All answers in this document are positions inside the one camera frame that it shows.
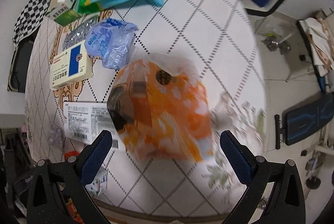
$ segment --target orange plastic bag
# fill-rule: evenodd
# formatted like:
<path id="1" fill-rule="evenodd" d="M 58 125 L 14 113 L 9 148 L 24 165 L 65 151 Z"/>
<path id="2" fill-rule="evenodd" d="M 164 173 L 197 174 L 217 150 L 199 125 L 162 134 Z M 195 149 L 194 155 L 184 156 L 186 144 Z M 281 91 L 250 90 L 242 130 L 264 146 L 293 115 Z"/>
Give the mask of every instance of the orange plastic bag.
<path id="1" fill-rule="evenodd" d="M 118 73 L 107 107 L 137 159 L 213 154 L 206 89 L 188 59 L 150 54 L 132 62 Z"/>

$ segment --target silver screw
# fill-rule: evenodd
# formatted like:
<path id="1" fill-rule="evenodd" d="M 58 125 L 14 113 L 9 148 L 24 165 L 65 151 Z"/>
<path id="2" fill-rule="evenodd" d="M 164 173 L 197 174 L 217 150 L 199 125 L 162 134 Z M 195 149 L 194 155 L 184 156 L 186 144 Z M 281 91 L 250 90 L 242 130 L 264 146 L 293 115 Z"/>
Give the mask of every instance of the silver screw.
<path id="1" fill-rule="evenodd" d="M 295 162 L 291 159 L 288 160 L 289 166 L 293 167 L 295 165 Z"/>
<path id="2" fill-rule="evenodd" d="M 73 163 L 76 161 L 76 157 L 74 155 L 70 156 L 67 161 L 69 161 L 70 163 Z"/>
<path id="3" fill-rule="evenodd" d="M 261 155 L 256 156 L 255 159 L 256 159 L 256 161 L 258 161 L 259 163 L 263 163 L 263 162 L 264 162 L 264 157 L 261 156 Z"/>
<path id="4" fill-rule="evenodd" d="M 44 165 L 44 164 L 45 164 L 45 161 L 44 161 L 44 160 L 39 160 L 38 163 L 37 163 L 37 165 L 38 165 L 39 167 L 41 167 L 41 166 Z"/>

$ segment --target black and white checkered fabric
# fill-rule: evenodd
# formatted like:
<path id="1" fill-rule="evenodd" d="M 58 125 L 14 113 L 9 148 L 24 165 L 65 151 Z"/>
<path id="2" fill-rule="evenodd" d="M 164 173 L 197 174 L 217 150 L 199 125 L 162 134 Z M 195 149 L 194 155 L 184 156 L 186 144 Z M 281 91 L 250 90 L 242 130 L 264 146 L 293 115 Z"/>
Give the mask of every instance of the black and white checkered fabric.
<path id="1" fill-rule="evenodd" d="M 49 7 L 47 0 L 30 0 L 17 18 L 13 43 L 17 45 L 22 39 L 30 36 L 41 25 L 44 13 Z"/>

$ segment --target table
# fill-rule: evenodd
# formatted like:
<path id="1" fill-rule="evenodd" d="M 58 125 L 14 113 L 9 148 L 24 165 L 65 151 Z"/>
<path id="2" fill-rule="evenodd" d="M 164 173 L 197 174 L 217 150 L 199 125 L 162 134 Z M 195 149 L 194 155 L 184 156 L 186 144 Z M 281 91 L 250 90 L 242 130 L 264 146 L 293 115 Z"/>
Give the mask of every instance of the table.
<path id="1" fill-rule="evenodd" d="M 239 0 L 165 0 L 161 8 L 147 0 L 133 0 L 100 12 L 99 19 L 109 16 L 138 26 L 134 45 L 139 54 L 168 53 L 193 60 L 207 88 L 213 129 L 229 129 L 255 155 L 261 153 L 266 110 L 263 70 Z M 26 124 L 35 161 L 64 160 L 63 152 L 48 144 L 50 123 L 64 125 L 65 101 L 106 102 L 117 76 L 117 71 L 103 68 L 101 60 L 94 59 L 91 79 L 50 90 L 52 58 L 62 51 L 66 33 L 81 22 L 61 27 L 45 18 L 33 47 L 26 84 Z M 108 169 L 108 187 L 97 199 L 110 210 L 138 218 L 222 219 L 245 188 L 218 143 L 219 135 L 214 134 L 215 156 L 199 163 L 138 162 L 128 153 L 111 150 L 103 164 Z M 65 152 L 82 148 L 82 143 L 66 139 Z"/>

